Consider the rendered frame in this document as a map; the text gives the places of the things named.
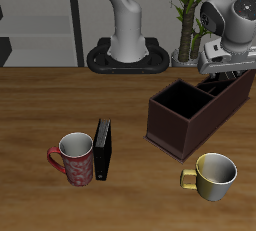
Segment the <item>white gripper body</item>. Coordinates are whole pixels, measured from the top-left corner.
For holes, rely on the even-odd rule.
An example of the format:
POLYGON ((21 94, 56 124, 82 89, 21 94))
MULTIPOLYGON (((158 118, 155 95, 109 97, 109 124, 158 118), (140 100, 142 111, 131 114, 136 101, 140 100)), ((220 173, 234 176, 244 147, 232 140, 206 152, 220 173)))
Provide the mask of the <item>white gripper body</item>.
POLYGON ((248 54, 241 55, 231 55, 221 52, 213 56, 209 56, 206 52, 203 52, 198 61, 197 68, 200 74, 256 69, 256 51, 250 51, 248 54))

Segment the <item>dark brown desk caddy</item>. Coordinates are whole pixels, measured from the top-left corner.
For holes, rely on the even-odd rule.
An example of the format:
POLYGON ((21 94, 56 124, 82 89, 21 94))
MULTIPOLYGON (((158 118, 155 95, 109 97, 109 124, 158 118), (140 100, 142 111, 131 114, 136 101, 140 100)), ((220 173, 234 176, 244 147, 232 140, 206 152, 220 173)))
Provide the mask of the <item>dark brown desk caddy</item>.
POLYGON ((181 79, 149 99, 145 139, 183 163, 249 99, 253 70, 239 77, 181 79))

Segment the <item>black book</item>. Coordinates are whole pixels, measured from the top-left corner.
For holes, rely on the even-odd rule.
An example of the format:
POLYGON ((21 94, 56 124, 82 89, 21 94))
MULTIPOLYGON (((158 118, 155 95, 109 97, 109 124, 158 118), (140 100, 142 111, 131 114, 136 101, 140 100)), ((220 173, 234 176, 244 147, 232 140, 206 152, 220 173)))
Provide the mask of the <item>black book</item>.
POLYGON ((97 180, 107 179, 112 154, 111 120, 100 119, 93 140, 95 176, 97 180))

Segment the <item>green pot plant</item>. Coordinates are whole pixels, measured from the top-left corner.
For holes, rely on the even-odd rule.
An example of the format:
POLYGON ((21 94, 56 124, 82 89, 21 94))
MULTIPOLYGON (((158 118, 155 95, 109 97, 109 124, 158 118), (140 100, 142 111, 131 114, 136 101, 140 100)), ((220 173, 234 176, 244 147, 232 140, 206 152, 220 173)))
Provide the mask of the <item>green pot plant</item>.
POLYGON ((171 55, 173 67, 195 67, 198 63, 201 39, 211 32, 195 17, 195 10, 203 0, 171 0, 171 6, 178 12, 177 19, 181 22, 179 48, 171 55))

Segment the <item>yellow and white mug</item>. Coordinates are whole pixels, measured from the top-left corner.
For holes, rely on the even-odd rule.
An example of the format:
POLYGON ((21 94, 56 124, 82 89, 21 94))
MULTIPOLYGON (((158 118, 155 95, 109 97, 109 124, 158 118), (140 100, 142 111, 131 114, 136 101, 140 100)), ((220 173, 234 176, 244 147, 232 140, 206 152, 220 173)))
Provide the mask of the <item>yellow and white mug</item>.
POLYGON ((196 190, 208 201, 221 200, 237 177, 237 167, 218 153, 201 155, 194 169, 184 169, 180 176, 183 189, 196 190))

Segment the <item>red patterned mug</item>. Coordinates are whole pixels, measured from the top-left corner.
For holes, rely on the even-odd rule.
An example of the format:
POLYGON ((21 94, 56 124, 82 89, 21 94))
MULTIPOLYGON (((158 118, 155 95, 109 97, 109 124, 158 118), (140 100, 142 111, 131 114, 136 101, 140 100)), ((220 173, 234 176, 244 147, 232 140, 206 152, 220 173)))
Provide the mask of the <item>red patterned mug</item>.
POLYGON ((86 186, 93 178, 93 140, 81 132, 65 135, 58 147, 47 151, 48 162, 67 176, 73 186, 86 186))

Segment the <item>grey shelf unit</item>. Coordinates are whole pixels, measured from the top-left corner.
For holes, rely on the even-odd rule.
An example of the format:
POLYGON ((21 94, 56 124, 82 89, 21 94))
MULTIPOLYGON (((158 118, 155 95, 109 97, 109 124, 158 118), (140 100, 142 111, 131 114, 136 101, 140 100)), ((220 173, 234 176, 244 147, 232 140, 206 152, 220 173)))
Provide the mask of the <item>grey shelf unit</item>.
POLYGON ((0 37, 12 53, 3 67, 82 67, 78 0, 0 0, 0 37))

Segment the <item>dark grey block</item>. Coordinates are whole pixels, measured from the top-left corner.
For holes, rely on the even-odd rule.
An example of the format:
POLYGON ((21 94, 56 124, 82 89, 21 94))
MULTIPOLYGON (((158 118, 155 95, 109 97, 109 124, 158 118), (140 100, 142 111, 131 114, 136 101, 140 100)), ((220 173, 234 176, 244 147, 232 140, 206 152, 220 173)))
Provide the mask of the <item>dark grey block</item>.
POLYGON ((0 67, 3 67, 10 54, 12 46, 8 37, 0 37, 0 67))

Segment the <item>flat black base plate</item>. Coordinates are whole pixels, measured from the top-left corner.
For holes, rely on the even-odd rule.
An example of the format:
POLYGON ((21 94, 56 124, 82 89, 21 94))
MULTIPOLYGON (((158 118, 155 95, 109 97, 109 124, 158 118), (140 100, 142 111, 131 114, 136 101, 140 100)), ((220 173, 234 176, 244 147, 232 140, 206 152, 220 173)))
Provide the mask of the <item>flat black base plate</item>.
POLYGON ((154 37, 145 38, 149 54, 134 63, 122 63, 107 54, 110 38, 100 38, 97 46, 87 55, 87 65, 91 71, 99 74, 157 74, 169 67, 169 54, 159 46, 154 37))

